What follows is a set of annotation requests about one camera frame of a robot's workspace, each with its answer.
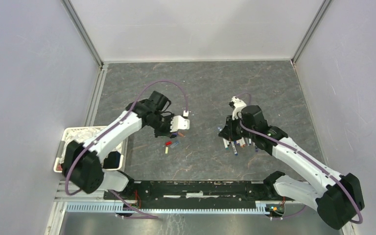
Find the teal capped white pen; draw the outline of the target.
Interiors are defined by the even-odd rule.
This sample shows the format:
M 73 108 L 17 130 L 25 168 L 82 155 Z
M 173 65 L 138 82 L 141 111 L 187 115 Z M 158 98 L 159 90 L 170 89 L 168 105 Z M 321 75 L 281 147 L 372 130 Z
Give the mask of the teal capped white pen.
M 229 146 L 230 146 L 230 143 L 226 139 L 223 139 L 223 142 L 224 142 L 225 149 L 228 150 Z

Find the blue transparent pen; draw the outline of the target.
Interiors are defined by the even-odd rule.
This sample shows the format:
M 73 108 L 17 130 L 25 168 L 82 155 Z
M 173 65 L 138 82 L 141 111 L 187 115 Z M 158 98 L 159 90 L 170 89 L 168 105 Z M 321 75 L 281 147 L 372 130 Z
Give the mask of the blue transparent pen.
M 238 152 L 237 152 L 237 149 L 236 149 L 236 143 L 232 141 L 232 142 L 231 142 L 231 146 L 232 146 L 232 149 L 233 149 L 234 155 L 237 156 L 237 155 L 238 155 Z

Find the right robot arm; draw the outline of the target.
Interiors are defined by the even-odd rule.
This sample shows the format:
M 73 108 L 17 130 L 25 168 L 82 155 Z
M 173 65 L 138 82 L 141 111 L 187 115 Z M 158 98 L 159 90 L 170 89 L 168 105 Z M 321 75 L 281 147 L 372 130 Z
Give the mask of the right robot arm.
M 226 118 L 219 137 L 232 143 L 250 140 L 260 150 L 291 167 L 306 181 L 292 179 L 277 171 L 266 178 L 263 194 L 270 200 L 288 197 L 317 211 L 331 228 L 347 223 L 362 224 L 365 208 L 360 180 L 331 169 L 299 147 L 279 127 L 269 125 L 258 105 L 235 98 L 229 103 L 232 114 Z

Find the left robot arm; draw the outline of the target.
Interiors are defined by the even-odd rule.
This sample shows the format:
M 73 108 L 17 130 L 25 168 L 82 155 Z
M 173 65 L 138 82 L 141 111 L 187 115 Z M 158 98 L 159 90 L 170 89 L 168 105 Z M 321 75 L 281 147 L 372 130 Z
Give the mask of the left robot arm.
M 154 135 L 171 133 L 171 120 L 175 116 L 167 111 L 171 101 L 163 94 L 153 91 L 149 98 L 128 104 L 121 115 L 95 136 L 67 144 L 62 174 L 66 184 L 73 183 L 78 191 L 87 194 L 99 188 L 111 189 L 121 199 L 134 194 L 130 177 L 120 170 L 109 171 L 102 164 L 110 153 L 126 138 L 145 126 L 154 129 Z

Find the white cloth in basket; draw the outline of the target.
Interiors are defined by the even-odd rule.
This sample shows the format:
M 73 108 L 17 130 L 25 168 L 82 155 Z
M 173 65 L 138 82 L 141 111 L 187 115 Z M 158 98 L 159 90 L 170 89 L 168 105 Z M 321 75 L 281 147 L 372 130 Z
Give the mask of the white cloth in basket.
M 66 152 L 67 145 L 72 141 L 77 141 L 79 143 L 86 141 L 97 135 L 106 126 L 90 126 L 90 127 L 71 127 L 64 130 L 62 141 L 65 142 L 61 156 L 59 157 L 59 163 L 63 163 Z

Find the white plastic basket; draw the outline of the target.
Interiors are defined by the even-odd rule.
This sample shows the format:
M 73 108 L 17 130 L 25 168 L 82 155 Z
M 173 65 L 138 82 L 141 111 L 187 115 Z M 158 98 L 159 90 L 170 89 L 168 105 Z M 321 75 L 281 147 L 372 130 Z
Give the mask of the white plastic basket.
M 70 127 L 70 128 L 65 129 L 63 132 L 60 144 L 59 144 L 59 148 L 58 148 L 54 166 L 53 166 L 53 171 L 56 173 L 62 172 L 61 164 L 64 162 L 67 145 L 71 141 L 78 141 L 78 142 L 85 141 L 95 136 L 98 132 L 103 130 L 105 127 L 106 126 Z M 128 144 L 128 139 L 125 139 L 117 147 L 115 147 L 112 150 L 113 152 L 120 153 L 120 157 L 118 159 L 118 163 L 106 164 L 106 166 L 109 166 L 108 168 L 106 168 L 107 171 L 124 170 L 127 144 Z

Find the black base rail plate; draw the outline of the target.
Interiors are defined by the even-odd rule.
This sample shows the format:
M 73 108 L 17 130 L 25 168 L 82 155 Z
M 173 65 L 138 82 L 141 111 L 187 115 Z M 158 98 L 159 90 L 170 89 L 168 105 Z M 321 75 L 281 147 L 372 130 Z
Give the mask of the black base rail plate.
M 252 209 L 259 202 L 291 202 L 262 181 L 139 181 L 118 193 L 141 209 Z

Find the aluminium frame rail left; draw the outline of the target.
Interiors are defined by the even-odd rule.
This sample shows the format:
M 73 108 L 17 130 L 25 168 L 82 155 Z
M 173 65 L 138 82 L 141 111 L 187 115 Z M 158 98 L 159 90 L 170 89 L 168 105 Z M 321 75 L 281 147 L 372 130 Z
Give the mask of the aluminium frame rail left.
M 76 12 L 71 0 L 61 0 L 67 14 L 69 15 L 70 19 L 72 20 L 75 28 L 77 29 L 80 37 L 82 38 L 83 42 L 85 43 L 87 49 L 89 50 L 91 56 L 93 57 L 94 61 L 98 64 L 99 67 L 104 65 L 103 60 L 101 59 L 97 49 L 95 48 L 93 42 L 90 39 L 89 34 L 87 33 L 78 13 Z

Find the aluminium frame rail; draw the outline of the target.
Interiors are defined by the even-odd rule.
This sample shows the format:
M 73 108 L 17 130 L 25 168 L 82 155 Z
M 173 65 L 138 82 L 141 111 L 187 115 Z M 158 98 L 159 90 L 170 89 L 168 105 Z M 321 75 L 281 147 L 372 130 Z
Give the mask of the aluminium frame rail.
M 70 19 L 72 20 L 75 28 L 77 29 L 80 37 L 82 38 L 83 42 L 85 43 L 87 49 L 89 50 L 91 56 L 93 57 L 94 61 L 98 64 L 99 67 L 104 65 L 103 60 L 101 59 L 97 49 L 95 48 L 93 42 L 90 39 L 89 34 L 87 33 L 78 13 L 76 12 L 71 0 L 61 0 L 67 14 L 69 15 Z
M 319 9 L 317 10 L 313 20 L 311 21 L 306 33 L 304 34 L 301 42 L 299 43 L 293 57 L 291 58 L 291 63 L 295 67 L 297 61 L 301 57 L 303 51 L 305 50 L 307 44 L 311 40 L 313 34 L 315 33 L 319 23 L 323 19 L 324 15 L 326 14 L 329 6 L 331 5 L 333 1 L 332 0 L 323 0 Z

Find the aluminium frame rail right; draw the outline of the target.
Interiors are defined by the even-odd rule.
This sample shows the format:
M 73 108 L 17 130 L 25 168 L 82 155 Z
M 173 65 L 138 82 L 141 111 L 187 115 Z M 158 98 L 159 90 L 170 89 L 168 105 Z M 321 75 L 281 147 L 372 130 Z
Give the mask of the aluminium frame rail right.
M 297 61 L 301 57 L 303 51 L 305 50 L 307 44 L 311 40 L 313 34 L 315 33 L 319 23 L 323 19 L 324 15 L 326 14 L 329 6 L 331 5 L 333 1 L 332 0 L 323 0 L 319 9 L 317 10 L 313 20 L 311 21 L 306 33 L 304 34 L 301 42 L 299 43 L 293 57 L 291 58 L 291 63 L 295 67 Z

